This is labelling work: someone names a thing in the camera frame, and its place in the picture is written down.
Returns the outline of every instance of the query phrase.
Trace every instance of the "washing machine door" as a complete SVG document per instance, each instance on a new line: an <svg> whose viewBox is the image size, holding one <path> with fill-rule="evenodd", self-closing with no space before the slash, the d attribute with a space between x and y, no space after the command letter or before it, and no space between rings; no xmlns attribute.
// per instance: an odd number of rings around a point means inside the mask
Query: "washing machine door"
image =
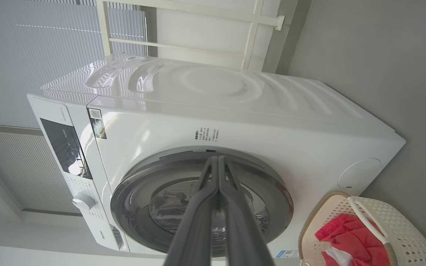
<svg viewBox="0 0 426 266"><path fill-rule="evenodd" d="M194 194L206 160L225 155L235 166L266 242L289 225L294 206L282 179L266 163L236 150L193 146L167 150L141 161L126 174L111 199L113 217L135 241L167 253ZM224 214L212 217L213 256L225 256Z"/></svg>

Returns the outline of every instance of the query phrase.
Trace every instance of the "white washing machine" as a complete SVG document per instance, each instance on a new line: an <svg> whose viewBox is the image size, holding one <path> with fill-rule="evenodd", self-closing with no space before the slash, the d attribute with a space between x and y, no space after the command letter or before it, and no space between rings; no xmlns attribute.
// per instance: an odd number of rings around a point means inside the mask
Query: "white washing machine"
<svg viewBox="0 0 426 266"><path fill-rule="evenodd" d="M322 82L170 59L114 54L28 98L95 240L140 254L165 256L210 155L287 257L323 195L359 195L405 143Z"/></svg>

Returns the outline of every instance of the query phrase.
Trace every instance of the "wall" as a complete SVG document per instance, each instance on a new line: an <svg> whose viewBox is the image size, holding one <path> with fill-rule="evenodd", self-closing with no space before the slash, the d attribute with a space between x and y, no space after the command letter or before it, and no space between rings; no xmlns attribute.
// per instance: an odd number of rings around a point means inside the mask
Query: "wall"
<svg viewBox="0 0 426 266"><path fill-rule="evenodd" d="M0 265L163 265L159 255L115 251L95 242L82 217L22 212L23 222L0 224ZM299 266L299 259L274 259ZM212 266L225 265L215 258Z"/></svg>
<svg viewBox="0 0 426 266"><path fill-rule="evenodd" d="M289 75L325 82L407 140L363 195L426 237L426 1L314 0Z"/></svg>
<svg viewBox="0 0 426 266"><path fill-rule="evenodd" d="M255 0L183 0L181 2L252 13ZM276 17L279 3L280 0L264 0L262 15ZM159 48L159 57L240 68L249 27L250 23L245 21L157 9L159 43L237 54L222 55ZM273 30L272 26L259 24L249 69L261 71Z"/></svg>

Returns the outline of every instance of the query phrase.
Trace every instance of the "laundry basket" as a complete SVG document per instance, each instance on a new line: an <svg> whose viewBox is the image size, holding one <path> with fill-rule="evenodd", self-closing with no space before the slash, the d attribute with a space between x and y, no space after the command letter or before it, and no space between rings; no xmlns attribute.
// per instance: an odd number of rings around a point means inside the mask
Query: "laundry basket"
<svg viewBox="0 0 426 266"><path fill-rule="evenodd" d="M301 266L325 266L321 251L330 247L315 233L340 214L357 216L384 244L391 266L426 266L426 239L391 205L369 198L333 191L323 197L299 237ZM382 234L369 222L374 221Z"/></svg>

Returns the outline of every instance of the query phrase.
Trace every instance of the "red cloth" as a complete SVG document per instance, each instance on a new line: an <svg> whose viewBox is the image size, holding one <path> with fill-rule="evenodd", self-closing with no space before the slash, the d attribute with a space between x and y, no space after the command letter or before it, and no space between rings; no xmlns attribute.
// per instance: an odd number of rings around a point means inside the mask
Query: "red cloth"
<svg viewBox="0 0 426 266"><path fill-rule="evenodd" d="M336 249L348 252L353 257L350 266L389 266L384 245L357 217L340 214L318 230L315 237L319 241L330 242ZM327 266L338 266L326 252L321 254Z"/></svg>

